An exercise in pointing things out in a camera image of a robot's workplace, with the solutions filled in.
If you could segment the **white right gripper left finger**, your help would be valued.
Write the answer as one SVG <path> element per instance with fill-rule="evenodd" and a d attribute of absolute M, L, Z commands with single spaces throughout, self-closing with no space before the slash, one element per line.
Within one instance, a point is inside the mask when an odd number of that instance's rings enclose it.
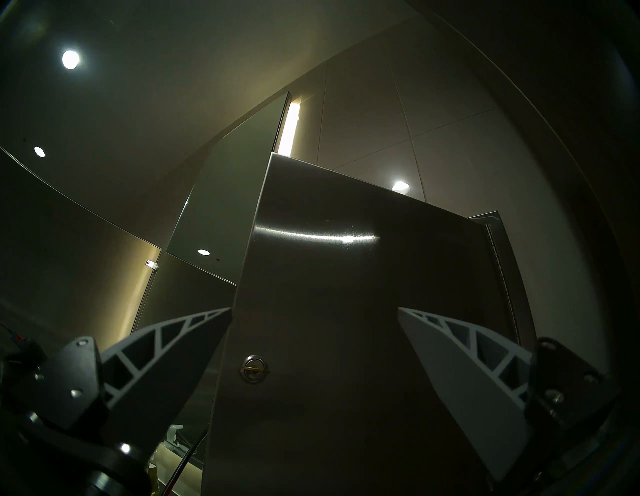
<path fill-rule="evenodd" d="M 230 323 L 220 308 L 151 324 L 100 352 L 71 340 L 17 383 L 17 404 L 50 428 L 152 452 L 199 384 Z"/>

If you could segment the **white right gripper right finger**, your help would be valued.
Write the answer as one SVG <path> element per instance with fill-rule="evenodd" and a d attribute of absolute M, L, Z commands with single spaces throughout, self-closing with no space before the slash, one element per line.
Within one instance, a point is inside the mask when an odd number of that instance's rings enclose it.
<path fill-rule="evenodd" d="M 533 481 L 588 446 L 618 399 L 613 379 L 556 339 L 528 351 L 491 329 L 407 307 L 399 324 L 494 481 Z"/>

